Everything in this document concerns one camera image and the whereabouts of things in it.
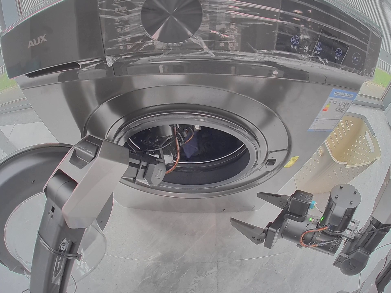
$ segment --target washing machine door opening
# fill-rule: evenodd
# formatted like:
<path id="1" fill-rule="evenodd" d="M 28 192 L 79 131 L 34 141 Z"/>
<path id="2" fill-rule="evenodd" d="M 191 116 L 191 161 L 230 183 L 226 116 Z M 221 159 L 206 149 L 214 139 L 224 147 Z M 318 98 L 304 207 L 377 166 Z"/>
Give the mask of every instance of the washing machine door opening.
<path id="1" fill-rule="evenodd" d="M 236 177 L 250 161 L 249 150 L 241 140 L 208 126 L 152 127 L 133 134 L 124 146 L 141 156 L 163 159 L 168 171 L 164 178 L 166 184 L 200 186 L 222 182 Z"/>

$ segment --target control panel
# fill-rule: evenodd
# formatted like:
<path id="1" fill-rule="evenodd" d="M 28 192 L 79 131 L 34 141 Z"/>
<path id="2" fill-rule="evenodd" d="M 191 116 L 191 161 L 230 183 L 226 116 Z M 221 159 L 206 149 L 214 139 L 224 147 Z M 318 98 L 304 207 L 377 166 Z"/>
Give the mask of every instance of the control panel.
<path id="1" fill-rule="evenodd" d="M 106 55 L 291 53 L 363 75 L 376 66 L 370 57 L 380 51 L 380 31 L 324 1 L 186 1 L 188 17 L 181 0 L 98 0 Z"/>

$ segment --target grass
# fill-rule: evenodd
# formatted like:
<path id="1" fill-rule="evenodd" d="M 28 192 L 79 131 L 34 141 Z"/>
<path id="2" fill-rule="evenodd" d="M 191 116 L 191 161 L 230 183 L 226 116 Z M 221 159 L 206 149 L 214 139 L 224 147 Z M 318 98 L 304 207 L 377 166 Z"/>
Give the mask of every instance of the grass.
<path id="1" fill-rule="evenodd" d="M 384 88 L 387 88 L 387 86 L 391 82 L 391 75 L 386 71 L 376 68 L 372 82 Z"/>
<path id="2" fill-rule="evenodd" d="M 0 91 L 16 86 L 16 81 L 14 81 L 13 79 L 8 79 L 7 73 L 4 73 L 0 76 Z"/>

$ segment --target black cable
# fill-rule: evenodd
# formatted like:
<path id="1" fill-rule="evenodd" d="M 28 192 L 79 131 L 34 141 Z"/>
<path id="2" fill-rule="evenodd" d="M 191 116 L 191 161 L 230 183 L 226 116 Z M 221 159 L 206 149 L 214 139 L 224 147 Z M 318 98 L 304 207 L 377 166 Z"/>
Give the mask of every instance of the black cable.
<path id="1" fill-rule="evenodd" d="M 166 147 L 168 147 L 170 144 L 172 144 L 174 141 L 175 141 L 176 137 L 174 137 L 170 142 L 169 144 L 166 144 L 164 146 L 161 146 L 160 148 L 156 148 L 156 149 L 153 149 L 153 150 L 137 150 L 137 151 L 129 151 L 129 153 L 138 153 L 138 152 L 155 152 L 155 151 L 159 151 L 161 149 L 164 149 Z"/>
<path id="2" fill-rule="evenodd" d="M 73 281 L 75 282 L 75 290 L 74 290 L 74 293 L 76 293 L 76 291 L 77 291 L 77 284 L 76 284 L 75 278 L 72 276 L 72 274 L 71 274 L 71 277 L 72 277 Z"/>
<path id="3" fill-rule="evenodd" d="M 369 233 L 372 233 L 372 232 L 380 232 L 380 233 L 382 233 L 382 234 L 386 234 L 387 232 L 383 232 L 383 231 L 380 231 L 380 230 L 384 230 L 384 229 L 391 228 L 391 225 L 387 225 L 387 226 L 384 226 L 384 227 L 378 229 L 378 228 L 376 228 L 376 227 L 373 225 L 372 222 L 371 222 L 371 226 L 372 226 L 372 230 L 367 231 L 367 232 L 360 232 L 360 231 L 358 231 L 357 233 L 358 233 L 358 234 L 361 234 L 361 235 L 363 235 L 363 234 L 369 234 Z"/>
<path id="4" fill-rule="evenodd" d="M 143 166 L 143 158 L 139 155 L 138 156 L 139 158 L 140 158 L 140 165 L 139 165 L 139 167 L 138 167 L 138 169 L 137 169 L 137 172 L 136 172 L 136 177 L 134 178 L 134 182 L 136 182 L 136 180 L 138 179 L 138 174 L 140 173 L 140 171 L 141 171 L 141 168 L 142 168 L 142 166 Z"/>
<path id="5" fill-rule="evenodd" d="M 189 127 L 189 129 L 192 131 L 192 136 L 190 138 L 188 138 L 182 145 L 181 147 L 183 147 L 186 143 L 188 143 L 193 137 L 194 137 L 194 130 L 192 127 Z"/>
<path id="6" fill-rule="evenodd" d="M 163 146 L 163 144 L 165 144 L 166 142 L 172 142 L 172 141 L 174 141 L 175 140 L 175 135 L 173 135 L 173 136 L 169 136 L 169 137 L 167 137 L 161 144 L 160 144 L 160 147 L 161 146 Z"/>
<path id="7" fill-rule="evenodd" d="M 323 247 L 323 246 L 325 246 L 325 245 L 334 244 L 334 243 L 336 243 L 336 242 L 338 242 L 338 239 L 332 240 L 332 241 L 326 241 L 326 242 L 322 241 L 322 242 L 313 243 L 313 244 L 318 244 L 318 246 Z"/>

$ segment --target zip tie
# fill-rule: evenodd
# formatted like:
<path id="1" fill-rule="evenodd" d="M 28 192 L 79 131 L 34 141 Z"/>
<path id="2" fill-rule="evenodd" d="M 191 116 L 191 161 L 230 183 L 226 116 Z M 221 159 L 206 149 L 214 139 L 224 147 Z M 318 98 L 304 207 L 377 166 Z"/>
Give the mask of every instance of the zip tie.
<path id="1" fill-rule="evenodd" d="M 76 253 L 76 254 L 70 254 L 70 253 L 63 253 L 61 251 L 56 251 L 54 249 L 52 249 L 49 245 L 47 245 L 47 243 L 42 239 L 41 235 L 39 232 L 37 232 L 37 236 L 38 236 L 38 239 L 40 240 L 41 244 L 49 251 L 51 252 L 53 255 L 56 255 L 56 256 L 60 256 L 60 257 L 64 257 L 66 259 L 75 259 L 75 260 L 78 260 L 80 261 L 81 260 L 81 254 L 79 253 Z"/>

